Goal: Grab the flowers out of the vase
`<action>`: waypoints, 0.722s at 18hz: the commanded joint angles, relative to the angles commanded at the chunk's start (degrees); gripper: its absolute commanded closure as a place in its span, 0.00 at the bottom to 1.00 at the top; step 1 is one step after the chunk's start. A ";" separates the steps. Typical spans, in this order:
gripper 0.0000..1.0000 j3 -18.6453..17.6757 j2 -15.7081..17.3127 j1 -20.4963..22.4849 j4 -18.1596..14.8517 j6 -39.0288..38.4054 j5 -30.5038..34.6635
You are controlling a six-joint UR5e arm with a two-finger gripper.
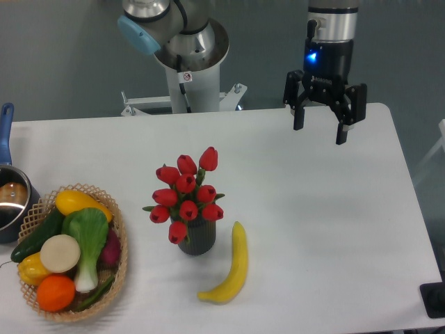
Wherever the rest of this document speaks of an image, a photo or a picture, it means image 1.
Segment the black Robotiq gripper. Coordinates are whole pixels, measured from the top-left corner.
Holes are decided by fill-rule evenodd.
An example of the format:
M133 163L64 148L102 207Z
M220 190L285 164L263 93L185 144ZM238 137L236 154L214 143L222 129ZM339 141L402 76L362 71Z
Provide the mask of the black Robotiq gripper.
M366 117L367 85L361 83L346 87L353 55L354 41L321 42L305 40L303 71L294 70L286 75L283 103L294 112L293 129L304 126L304 102L329 104L339 121L336 144L344 144L348 131ZM304 92L298 94L302 82Z

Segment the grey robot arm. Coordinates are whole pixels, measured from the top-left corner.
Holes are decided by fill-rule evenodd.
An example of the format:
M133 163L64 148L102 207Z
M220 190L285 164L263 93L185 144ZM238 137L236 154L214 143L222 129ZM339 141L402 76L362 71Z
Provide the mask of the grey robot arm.
M224 27L209 15L208 1L124 1L118 28L139 52L164 67L174 113L234 111L247 88L220 91L220 64L229 51ZM305 106L328 106L339 122L337 144L366 117L367 87L348 83L357 1L310 1L303 68L287 74L283 102L293 127L304 125Z

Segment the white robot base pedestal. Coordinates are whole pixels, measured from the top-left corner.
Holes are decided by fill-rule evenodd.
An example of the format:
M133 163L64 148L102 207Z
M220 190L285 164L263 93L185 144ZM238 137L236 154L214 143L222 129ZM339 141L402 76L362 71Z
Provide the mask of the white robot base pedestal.
M246 85L236 83L227 92L220 91L220 65L228 52L227 32L212 18L197 33L178 33L154 52L165 70L169 95L128 99L121 92L122 115L143 115L144 109L167 107L173 113L241 110Z

